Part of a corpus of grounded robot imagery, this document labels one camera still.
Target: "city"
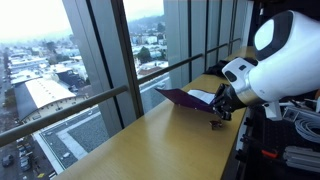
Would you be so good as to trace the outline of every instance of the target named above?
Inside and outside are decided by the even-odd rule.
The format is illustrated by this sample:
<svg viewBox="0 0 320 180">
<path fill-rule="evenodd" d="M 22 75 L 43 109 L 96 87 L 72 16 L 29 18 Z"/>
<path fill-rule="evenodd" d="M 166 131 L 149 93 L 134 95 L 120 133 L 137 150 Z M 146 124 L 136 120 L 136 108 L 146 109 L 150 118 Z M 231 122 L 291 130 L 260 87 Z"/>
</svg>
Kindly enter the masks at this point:
<svg viewBox="0 0 320 180">
<path fill-rule="evenodd" d="M 163 15 L 128 26 L 137 78 L 167 67 Z M 94 95 L 76 37 L 70 30 L 52 36 L 0 43 L 0 133 Z M 170 87 L 168 73 L 141 84 L 144 112 L 164 100 L 154 88 Z M 108 139 L 92 107 L 1 147 L 0 179 L 52 178 Z"/>
</svg>

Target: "white robot body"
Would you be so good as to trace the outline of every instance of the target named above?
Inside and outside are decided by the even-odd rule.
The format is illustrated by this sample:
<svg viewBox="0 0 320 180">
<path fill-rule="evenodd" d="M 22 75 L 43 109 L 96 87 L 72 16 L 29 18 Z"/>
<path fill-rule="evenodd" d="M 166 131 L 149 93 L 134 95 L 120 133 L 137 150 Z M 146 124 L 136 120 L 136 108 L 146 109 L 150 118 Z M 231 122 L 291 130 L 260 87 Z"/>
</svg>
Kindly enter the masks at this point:
<svg viewBox="0 0 320 180">
<path fill-rule="evenodd" d="M 256 33 L 257 66 L 237 58 L 222 70 L 245 105 L 278 101 L 320 87 L 320 23 L 293 11 L 281 18 L 267 21 Z M 290 27 L 281 22 L 286 19 Z"/>
</svg>

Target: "white cable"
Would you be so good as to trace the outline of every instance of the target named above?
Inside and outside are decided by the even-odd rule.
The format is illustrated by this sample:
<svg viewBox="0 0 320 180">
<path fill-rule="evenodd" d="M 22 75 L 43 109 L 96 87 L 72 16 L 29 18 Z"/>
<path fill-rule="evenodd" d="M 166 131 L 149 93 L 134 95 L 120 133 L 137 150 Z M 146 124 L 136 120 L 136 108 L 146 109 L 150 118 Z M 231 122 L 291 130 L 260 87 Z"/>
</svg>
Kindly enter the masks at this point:
<svg viewBox="0 0 320 180">
<path fill-rule="evenodd" d="M 320 143 L 320 134 L 313 129 L 320 129 L 320 121 L 312 119 L 299 119 L 295 121 L 297 132 L 306 140 Z"/>
</svg>

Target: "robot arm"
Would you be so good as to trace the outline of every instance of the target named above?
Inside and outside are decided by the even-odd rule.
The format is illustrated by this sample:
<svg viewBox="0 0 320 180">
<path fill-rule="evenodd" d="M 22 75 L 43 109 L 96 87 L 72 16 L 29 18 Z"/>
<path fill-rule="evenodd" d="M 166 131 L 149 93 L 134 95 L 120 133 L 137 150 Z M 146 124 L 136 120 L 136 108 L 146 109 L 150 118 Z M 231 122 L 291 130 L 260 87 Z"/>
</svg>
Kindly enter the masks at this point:
<svg viewBox="0 0 320 180">
<path fill-rule="evenodd" d="M 230 85 L 216 92 L 215 112 L 229 120 L 237 109 L 318 89 L 319 42 L 320 23 L 303 14 L 286 11 L 268 20 L 254 38 L 258 65 L 236 58 L 222 69 Z"/>
</svg>

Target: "book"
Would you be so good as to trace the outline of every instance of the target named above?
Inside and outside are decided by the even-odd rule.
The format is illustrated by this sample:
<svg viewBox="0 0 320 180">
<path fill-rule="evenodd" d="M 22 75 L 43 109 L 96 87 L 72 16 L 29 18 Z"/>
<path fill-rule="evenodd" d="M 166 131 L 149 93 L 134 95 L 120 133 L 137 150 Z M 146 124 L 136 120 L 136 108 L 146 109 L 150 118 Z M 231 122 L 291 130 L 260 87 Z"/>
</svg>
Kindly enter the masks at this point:
<svg viewBox="0 0 320 180">
<path fill-rule="evenodd" d="M 181 89 L 156 90 L 174 104 L 214 113 L 212 105 L 215 97 L 214 93 L 209 93 L 199 89 L 193 89 L 189 92 L 182 91 Z"/>
</svg>

